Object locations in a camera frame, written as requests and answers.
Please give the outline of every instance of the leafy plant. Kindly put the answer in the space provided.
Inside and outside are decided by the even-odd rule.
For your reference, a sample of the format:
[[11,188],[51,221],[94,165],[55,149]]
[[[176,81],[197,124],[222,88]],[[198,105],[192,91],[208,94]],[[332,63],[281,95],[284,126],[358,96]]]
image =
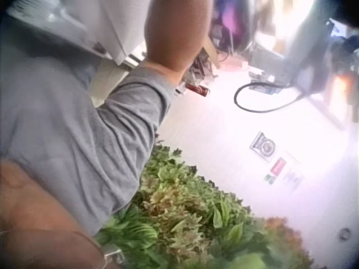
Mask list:
[[196,175],[181,150],[157,143],[131,204],[97,235],[119,246],[131,268],[307,269],[299,233],[257,219],[232,193]]

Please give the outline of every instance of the red sticker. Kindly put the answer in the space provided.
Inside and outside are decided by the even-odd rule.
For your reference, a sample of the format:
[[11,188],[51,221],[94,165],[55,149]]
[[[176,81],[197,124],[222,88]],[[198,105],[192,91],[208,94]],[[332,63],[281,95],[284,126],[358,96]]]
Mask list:
[[273,166],[273,168],[271,169],[272,174],[278,177],[286,164],[287,162],[283,158],[279,158],[278,161]]

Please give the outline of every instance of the hand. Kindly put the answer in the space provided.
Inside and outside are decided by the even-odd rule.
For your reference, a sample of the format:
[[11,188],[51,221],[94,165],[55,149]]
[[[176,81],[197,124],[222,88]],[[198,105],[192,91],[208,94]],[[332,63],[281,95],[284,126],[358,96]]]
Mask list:
[[177,84],[203,46],[212,8],[212,0],[154,0],[145,29],[144,65]]

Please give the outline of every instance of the skin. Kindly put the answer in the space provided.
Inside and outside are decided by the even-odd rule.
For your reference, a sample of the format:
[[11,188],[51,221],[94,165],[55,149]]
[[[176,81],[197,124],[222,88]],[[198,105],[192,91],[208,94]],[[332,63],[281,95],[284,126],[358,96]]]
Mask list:
[[[148,58],[141,65],[177,85],[202,48],[212,6],[212,0],[155,0],[145,29]],[[2,235],[2,252],[12,254],[17,258],[13,262],[19,263],[11,268],[50,268],[50,263],[20,265],[38,258],[51,264],[64,262],[58,252],[54,256],[50,251],[60,246],[63,255],[73,254],[77,262],[83,262],[76,268],[90,268],[88,263],[93,261],[89,257],[97,259],[98,246],[76,220],[18,165],[8,161],[1,162],[0,206],[1,231],[12,232]]]

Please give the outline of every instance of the white wall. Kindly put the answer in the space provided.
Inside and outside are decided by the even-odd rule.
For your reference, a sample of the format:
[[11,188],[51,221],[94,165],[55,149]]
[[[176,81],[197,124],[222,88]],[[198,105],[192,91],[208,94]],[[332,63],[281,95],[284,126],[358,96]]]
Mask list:
[[[250,205],[256,216],[287,217],[302,232],[306,248],[321,265],[344,268],[349,249],[359,245],[357,150],[346,153],[348,133],[332,125],[308,101],[270,114],[250,114],[233,103],[237,88],[249,82],[246,73],[221,73],[204,98],[188,92],[176,98],[159,130],[165,144],[183,150],[183,159],[197,165],[199,174]],[[286,91],[286,103],[296,95]],[[243,92],[241,103],[253,109],[276,107],[271,96]],[[280,147],[267,163],[249,147],[263,131]],[[356,148],[356,135],[352,147]],[[294,191],[264,176],[282,152],[301,163],[305,175]],[[344,161],[350,161],[350,167]],[[342,227],[353,231],[346,243],[337,241]]]

